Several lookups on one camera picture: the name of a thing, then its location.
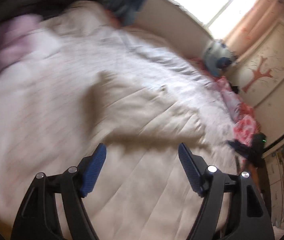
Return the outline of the right cartoon curtain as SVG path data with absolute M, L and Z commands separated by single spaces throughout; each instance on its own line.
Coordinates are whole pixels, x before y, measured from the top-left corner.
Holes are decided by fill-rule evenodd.
M 256 0 L 226 36 L 215 40 L 205 51 L 203 62 L 213 76 L 246 54 L 270 29 L 284 10 L 281 0 Z

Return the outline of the beige quilted jacket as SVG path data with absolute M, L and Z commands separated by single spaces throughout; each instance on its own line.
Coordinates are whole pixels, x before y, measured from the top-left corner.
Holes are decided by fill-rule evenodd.
M 199 72 L 141 75 L 63 73 L 51 90 L 62 129 L 60 173 L 103 142 L 107 158 L 84 200 L 100 239 L 185 239 L 201 199 L 192 191 L 178 145 L 226 173 L 237 172 L 226 145 L 233 123 L 213 80 Z

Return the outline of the pink floral bedding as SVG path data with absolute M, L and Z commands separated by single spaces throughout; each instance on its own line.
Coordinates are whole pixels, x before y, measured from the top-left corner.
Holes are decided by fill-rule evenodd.
M 190 59 L 190 63 L 208 76 L 212 80 L 213 89 L 220 92 L 231 119 L 235 123 L 233 128 L 235 139 L 246 146 L 251 146 L 254 135 L 260 129 L 253 108 L 232 90 L 229 80 L 225 76 L 214 77 L 211 75 L 202 59 L 195 57 Z

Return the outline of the white striped duvet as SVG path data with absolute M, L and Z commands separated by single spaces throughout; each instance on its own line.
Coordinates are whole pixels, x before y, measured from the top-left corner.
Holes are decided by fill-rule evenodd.
M 62 129 L 51 85 L 63 73 L 168 76 L 199 72 L 165 40 L 136 28 L 111 27 L 101 7 L 78 3 L 35 32 L 37 51 L 0 74 L 0 214 L 12 215 L 37 172 L 58 157 Z

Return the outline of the purple jacket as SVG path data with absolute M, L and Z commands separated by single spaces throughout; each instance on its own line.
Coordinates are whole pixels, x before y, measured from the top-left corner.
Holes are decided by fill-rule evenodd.
M 39 28 L 41 16 L 27 14 L 0 24 L 0 73 L 32 52 L 30 34 Z

